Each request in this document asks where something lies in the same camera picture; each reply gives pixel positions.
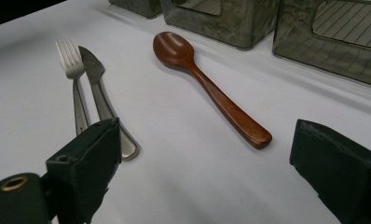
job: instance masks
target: knife blade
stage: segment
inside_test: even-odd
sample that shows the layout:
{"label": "knife blade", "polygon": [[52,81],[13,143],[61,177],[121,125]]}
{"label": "knife blade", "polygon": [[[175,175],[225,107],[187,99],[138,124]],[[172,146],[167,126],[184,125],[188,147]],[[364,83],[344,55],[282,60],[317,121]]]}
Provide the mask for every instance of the knife blade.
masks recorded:
{"label": "knife blade", "polygon": [[[81,53],[81,59],[87,73],[100,120],[115,118],[116,115],[108,104],[101,85],[101,76],[105,71],[103,64],[88,49],[81,46],[78,46],[78,48]],[[122,123],[120,126],[122,160],[129,161],[138,155],[140,146],[132,138]]]}

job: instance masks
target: cutlery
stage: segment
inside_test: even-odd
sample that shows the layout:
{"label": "cutlery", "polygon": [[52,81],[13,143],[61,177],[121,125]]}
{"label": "cutlery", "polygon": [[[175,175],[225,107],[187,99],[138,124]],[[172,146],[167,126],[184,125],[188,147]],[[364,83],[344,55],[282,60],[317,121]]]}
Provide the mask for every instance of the cutlery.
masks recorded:
{"label": "cutlery", "polygon": [[199,70],[194,62],[194,48],[184,38],[172,32],[162,32],[155,36],[153,49],[157,58],[165,65],[190,72],[248,143],[257,149],[266,147],[270,143],[272,135],[233,103]]}
{"label": "cutlery", "polygon": [[[81,58],[87,73],[87,77],[89,79],[89,84],[92,89],[92,95],[98,109],[99,118],[101,120],[115,118],[116,116],[110,105],[108,104],[101,86],[101,76],[105,71],[102,63],[86,48],[83,48],[81,46],[79,46],[78,48],[80,50]],[[121,123],[120,125],[122,159],[124,161],[129,161],[138,155],[140,146],[131,137],[123,124]]]}
{"label": "cutlery", "polygon": [[55,42],[61,56],[64,73],[73,80],[73,102],[75,107],[76,134],[81,134],[89,126],[86,112],[81,101],[78,80],[84,74],[80,53],[70,39]]}

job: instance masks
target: white table surface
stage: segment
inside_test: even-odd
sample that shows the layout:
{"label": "white table surface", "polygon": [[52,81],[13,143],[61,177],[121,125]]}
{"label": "white table surface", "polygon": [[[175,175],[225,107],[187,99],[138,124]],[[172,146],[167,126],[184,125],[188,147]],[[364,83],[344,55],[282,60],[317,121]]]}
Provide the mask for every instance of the white table surface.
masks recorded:
{"label": "white table surface", "polygon": [[[272,133],[268,147],[249,146],[195,79],[160,63],[152,43],[163,31],[194,46],[199,68]],[[118,167],[93,223],[339,223],[289,163],[295,123],[321,123],[371,150],[371,88],[273,56],[273,34],[241,51],[105,0],[0,25],[0,180],[43,175],[76,137],[72,81],[55,46],[64,38],[103,63],[109,101],[142,146]],[[97,122],[86,76],[81,86]]]}

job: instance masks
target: spoon handle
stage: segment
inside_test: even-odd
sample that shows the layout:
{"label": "spoon handle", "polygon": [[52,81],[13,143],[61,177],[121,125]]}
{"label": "spoon handle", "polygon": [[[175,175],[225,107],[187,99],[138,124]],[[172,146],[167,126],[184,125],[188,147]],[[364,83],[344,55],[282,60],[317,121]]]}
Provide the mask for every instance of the spoon handle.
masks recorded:
{"label": "spoon handle", "polygon": [[272,135],[232,102],[205,74],[203,74],[202,71],[199,70],[195,63],[191,63],[189,68],[194,78],[208,92],[221,113],[223,113],[226,119],[247,142],[257,149],[263,148],[270,143]]}

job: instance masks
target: knife handle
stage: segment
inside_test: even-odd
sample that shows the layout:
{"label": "knife handle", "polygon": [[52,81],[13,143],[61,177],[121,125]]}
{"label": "knife handle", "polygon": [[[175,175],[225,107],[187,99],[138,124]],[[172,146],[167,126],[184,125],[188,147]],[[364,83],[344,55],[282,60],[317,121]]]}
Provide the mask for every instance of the knife handle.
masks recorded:
{"label": "knife handle", "polygon": [[78,89],[78,79],[73,79],[73,104],[75,107],[76,134],[84,132],[89,124],[81,101],[80,90]]}
{"label": "knife handle", "polygon": [[[96,107],[98,109],[99,118],[113,119],[115,117],[113,110],[107,103],[106,97],[104,96],[101,83],[98,82],[91,85],[93,98],[95,100]],[[122,159],[124,161],[129,161],[135,158],[139,153],[139,146],[136,141],[131,137],[128,131],[121,123],[121,129],[119,130],[121,137],[121,149],[122,149]]]}

